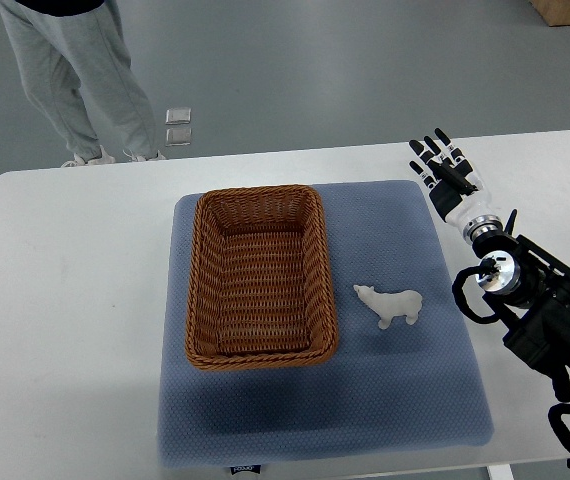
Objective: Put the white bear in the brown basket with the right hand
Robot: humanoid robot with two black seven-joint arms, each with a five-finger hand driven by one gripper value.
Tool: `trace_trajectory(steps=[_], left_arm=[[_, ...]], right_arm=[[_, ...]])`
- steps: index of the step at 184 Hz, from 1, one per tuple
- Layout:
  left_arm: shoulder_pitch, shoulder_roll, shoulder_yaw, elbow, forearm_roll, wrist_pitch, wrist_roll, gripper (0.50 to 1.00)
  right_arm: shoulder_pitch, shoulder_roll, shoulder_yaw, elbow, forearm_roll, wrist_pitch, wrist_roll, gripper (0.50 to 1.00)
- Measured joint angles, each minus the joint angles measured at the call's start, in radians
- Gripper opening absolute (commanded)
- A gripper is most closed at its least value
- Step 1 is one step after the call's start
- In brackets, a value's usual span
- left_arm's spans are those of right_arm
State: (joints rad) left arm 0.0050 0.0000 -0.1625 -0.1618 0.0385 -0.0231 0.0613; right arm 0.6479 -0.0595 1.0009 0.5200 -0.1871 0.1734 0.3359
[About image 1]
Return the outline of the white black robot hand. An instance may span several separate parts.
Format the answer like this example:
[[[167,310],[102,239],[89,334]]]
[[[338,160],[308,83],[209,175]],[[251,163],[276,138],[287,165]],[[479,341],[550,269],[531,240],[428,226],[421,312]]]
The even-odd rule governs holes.
[[[463,151],[441,129],[434,134],[439,142],[430,136],[409,141],[417,157],[409,165],[427,187],[439,217],[450,225],[465,226],[467,217],[489,212],[489,192]]]

